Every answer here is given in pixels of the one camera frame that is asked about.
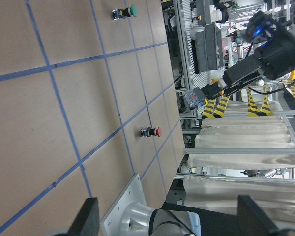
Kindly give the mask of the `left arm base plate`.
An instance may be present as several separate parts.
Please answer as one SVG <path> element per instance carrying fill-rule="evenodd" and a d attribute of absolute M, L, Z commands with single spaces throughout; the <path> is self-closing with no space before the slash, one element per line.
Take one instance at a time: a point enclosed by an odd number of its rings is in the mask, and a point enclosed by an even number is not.
<path fill-rule="evenodd" d="M 135 174 L 103 216 L 101 230 L 104 236 L 147 236 L 151 213 L 140 175 Z"/>

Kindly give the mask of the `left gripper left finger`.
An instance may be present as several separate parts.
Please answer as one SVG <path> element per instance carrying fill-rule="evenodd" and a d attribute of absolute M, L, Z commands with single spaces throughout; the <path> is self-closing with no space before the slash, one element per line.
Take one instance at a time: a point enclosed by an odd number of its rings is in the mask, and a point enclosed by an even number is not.
<path fill-rule="evenodd" d="M 68 229 L 55 230 L 50 236 L 97 236 L 99 233 L 99 202 L 97 197 L 86 198 Z"/>

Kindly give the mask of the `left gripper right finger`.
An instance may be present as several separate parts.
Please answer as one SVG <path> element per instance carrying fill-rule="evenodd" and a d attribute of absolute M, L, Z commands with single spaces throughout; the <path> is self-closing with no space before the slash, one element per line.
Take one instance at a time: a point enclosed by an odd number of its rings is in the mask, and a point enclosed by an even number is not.
<path fill-rule="evenodd" d="M 277 226 L 248 195 L 237 198 L 237 224 L 243 236 L 295 236 L 295 227 Z"/>

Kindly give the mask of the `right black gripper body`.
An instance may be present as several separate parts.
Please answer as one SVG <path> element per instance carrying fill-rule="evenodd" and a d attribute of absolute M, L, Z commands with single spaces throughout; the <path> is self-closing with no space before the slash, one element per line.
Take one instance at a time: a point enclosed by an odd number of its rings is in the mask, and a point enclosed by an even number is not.
<path fill-rule="evenodd" d="M 290 30 L 280 29 L 271 40 L 254 50 L 254 56 L 270 80 L 295 70 L 295 26 Z"/>

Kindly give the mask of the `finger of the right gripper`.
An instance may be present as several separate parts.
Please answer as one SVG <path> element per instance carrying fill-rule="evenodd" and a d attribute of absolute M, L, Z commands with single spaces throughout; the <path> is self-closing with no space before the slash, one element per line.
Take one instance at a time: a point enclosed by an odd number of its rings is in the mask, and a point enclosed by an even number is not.
<path fill-rule="evenodd" d="M 223 96 L 230 96 L 234 93 L 237 93 L 249 86 L 262 86 L 263 79 L 262 78 L 255 78 L 247 81 L 240 81 L 238 84 L 230 86 L 229 88 L 223 91 Z"/>
<path fill-rule="evenodd" d="M 241 60 L 232 67 L 226 69 L 221 79 L 211 85 L 203 87 L 203 92 L 207 96 L 213 96 L 230 86 L 238 84 L 240 81 L 247 81 L 258 77 L 262 64 L 253 55 Z"/>

